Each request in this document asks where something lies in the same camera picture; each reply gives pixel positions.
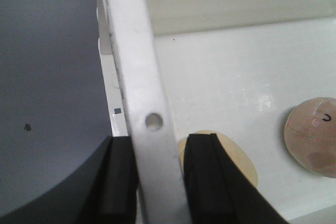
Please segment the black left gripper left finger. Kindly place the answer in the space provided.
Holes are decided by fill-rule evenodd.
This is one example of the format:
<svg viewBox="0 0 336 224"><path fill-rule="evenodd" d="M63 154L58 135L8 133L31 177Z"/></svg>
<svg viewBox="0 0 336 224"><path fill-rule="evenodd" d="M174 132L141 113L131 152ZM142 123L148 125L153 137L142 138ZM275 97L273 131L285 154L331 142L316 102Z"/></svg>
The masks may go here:
<svg viewBox="0 0 336 224"><path fill-rule="evenodd" d="M69 177L1 223L135 223L138 182L131 138L107 137Z"/></svg>

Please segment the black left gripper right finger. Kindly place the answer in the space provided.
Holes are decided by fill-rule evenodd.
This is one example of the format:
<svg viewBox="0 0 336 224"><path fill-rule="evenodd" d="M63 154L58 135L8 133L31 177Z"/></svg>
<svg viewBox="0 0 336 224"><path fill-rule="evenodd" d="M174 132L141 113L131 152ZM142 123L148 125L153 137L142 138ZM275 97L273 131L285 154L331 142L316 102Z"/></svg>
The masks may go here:
<svg viewBox="0 0 336 224"><path fill-rule="evenodd" d="M215 133L190 134L183 165L193 223L286 223L240 171Z"/></svg>

